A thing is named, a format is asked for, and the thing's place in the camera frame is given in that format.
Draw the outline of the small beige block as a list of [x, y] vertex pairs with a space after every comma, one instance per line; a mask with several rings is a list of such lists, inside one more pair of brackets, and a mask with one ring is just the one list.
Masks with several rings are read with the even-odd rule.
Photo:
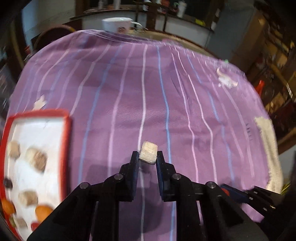
[[27, 223], [22, 217], [14, 217], [14, 222], [17, 228], [28, 228]]
[[139, 159], [145, 163], [154, 165], [157, 161], [158, 146], [151, 142], [143, 142]]

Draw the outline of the orange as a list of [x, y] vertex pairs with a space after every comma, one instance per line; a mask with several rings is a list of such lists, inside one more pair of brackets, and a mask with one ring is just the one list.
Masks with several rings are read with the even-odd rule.
[[48, 205], [37, 205], [35, 208], [35, 214], [39, 222], [43, 222], [52, 212], [53, 208]]

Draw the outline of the green round fruit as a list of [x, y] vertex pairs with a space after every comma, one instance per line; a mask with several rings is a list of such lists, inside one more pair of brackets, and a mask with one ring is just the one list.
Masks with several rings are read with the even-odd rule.
[[16, 228], [16, 223], [13, 216], [9, 217], [9, 222], [13, 228]]

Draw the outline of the small red tomato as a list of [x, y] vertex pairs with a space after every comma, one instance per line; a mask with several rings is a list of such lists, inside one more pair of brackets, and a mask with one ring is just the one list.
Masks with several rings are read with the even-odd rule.
[[224, 193], [225, 193], [227, 196], [230, 196], [230, 193], [229, 193], [229, 191], [228, 191], [227, 189], [222, 188], [222, 190], [224, 191]]

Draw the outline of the purple striped tablecloth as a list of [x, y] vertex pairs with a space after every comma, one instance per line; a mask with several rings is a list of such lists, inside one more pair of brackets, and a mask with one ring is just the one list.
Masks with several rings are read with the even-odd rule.
[[[236, 66], [170, 42], [77, 31], [27, 62], [8, 118], [49, 109], [71, 119], [67, 195], [27, 240], [274, 237], [276, 207], [248, 193], [280, 194], [273, 124]], [[156, 164], [139, 159], [135, 198], [120, 201], [120, 168], [145, 141], [192, 181], [194, 197], [162, 201]]]

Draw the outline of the beige cake block right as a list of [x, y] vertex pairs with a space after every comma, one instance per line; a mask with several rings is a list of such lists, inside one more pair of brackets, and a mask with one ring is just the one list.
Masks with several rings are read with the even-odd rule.
[[47, 154], [37, 148], [26, 150], [25, 161], [38, 172], [44, 172], [47, 164]]

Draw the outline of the beige cake block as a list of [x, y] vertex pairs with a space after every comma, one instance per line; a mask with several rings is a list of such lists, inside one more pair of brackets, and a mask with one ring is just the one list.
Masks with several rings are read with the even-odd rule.
[[18, 200], [22, 206], [28, 207], [38, 204], [38, 195], [36, 191], [27, 190], [18, 194]]
[[26, 150], [25, 161], [38, 172], [44, 172], [47, 164], [47, 154], [37, 148]]
[[8, 156], [13, 159], [20, 157], [20, 144], [16, 141], [11, 141], [7, 144]]

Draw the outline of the red rimmed white tray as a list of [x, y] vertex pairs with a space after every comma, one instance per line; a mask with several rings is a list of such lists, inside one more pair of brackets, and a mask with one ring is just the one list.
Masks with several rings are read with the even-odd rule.
[[61, 109], [10, 116], [1, 139], [1, 208], [9, 231], [27, 240], [67, 195], [71, 119]]

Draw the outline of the beige cake block middle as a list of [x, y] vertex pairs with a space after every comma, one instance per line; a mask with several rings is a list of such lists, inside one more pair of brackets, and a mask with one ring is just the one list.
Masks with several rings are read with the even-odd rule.
[[38, 195], [36, 191], [27, 190], [18, 194], [18, 200], [22, 206], [28, 207], [38, 204]]

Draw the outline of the beige cake block far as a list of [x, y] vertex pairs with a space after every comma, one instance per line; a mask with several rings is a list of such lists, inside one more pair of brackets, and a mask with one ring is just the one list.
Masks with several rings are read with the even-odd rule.
[[11, 141], [7, 144], [8, 156], [13, 159], [20, 157], [20, 144], [16, 141]]

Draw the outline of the dark plum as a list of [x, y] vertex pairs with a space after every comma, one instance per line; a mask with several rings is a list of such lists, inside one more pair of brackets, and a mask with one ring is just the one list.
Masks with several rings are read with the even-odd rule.
[[4, 178], [4, 186], [8, 190], [13, 189], [13, 183], [9, 178]]

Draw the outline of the large orange fruit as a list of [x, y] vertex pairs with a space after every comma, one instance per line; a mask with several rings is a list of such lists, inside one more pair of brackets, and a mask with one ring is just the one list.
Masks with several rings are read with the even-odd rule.
[[12, 215], [16, 213], [16, 209], [13, 202], [7, 199], [1, 199], [1, 204], [2, 204], [4, 213], [6, 213], [7, 215]]

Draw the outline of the white mug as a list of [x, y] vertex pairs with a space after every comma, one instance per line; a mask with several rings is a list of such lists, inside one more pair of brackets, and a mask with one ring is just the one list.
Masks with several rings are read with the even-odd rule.
[[144, 28], [142, 24], [135, 22], [131, 18], [127, 17], [112, 17], [102, 19], [103, 30], [109, 32], [127, 34], [132, 25], [136, 25], [141, 29]]

